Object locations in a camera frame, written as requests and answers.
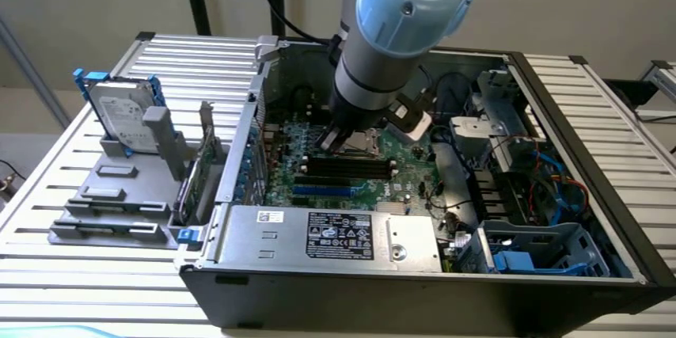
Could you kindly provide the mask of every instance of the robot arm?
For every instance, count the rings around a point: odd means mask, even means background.
[[[459,26],[469,4],[470,0],[354,0],[351,6],[342,0],[346,38],[329,100],[333,123],[317,141],[322,149],[339,148],[353,131],[382,118],[401,139],[418,139],[430,118],[398,94],[423,54]]]

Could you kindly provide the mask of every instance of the aluminum slat table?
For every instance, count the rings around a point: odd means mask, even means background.
[[[134,42],[111,74],[138,78],[158,75],[171,117],[189,140],[201,137],[195,111],[199,101],[213,101],[215,133],[229,142],[246,84],[255,73],[254,44],[254,40],[155,35],[149,41]],[[662,258],[676,268],[673,174],[662,168],[651,148],[631,136],[633,129],[622,124],[622,117],[602,94],[593,92],[598,84],[585,69],[567,57],[526,57],[561,101],[573,127],[593,130],[593,118],[598,116],[607,121],[610,127],[602,138],[585,144],[603,170],[615,174],[609,178],[617,181],[613,183],[618,189],[627,191],[625,196],[634,197],[630,192],[647,182],[653,184],[649,191],[665,195],[649,205],[629,206]],[[586,103],[574,103],[577,98]],[[0,327],[86,325],[133,337],[375,337],[222,332],[210,326],[179,281],[171,264],[173,251],[50,245],[47,228],[98,158],[99,136],[99,126],[85,106],[0,213]],[[625,167],[631,164],[629,159],[645,170],[635,172]],[[676,302],[667,301],[637,316],[603,316],[567,337],[666,338],[674,334]]]

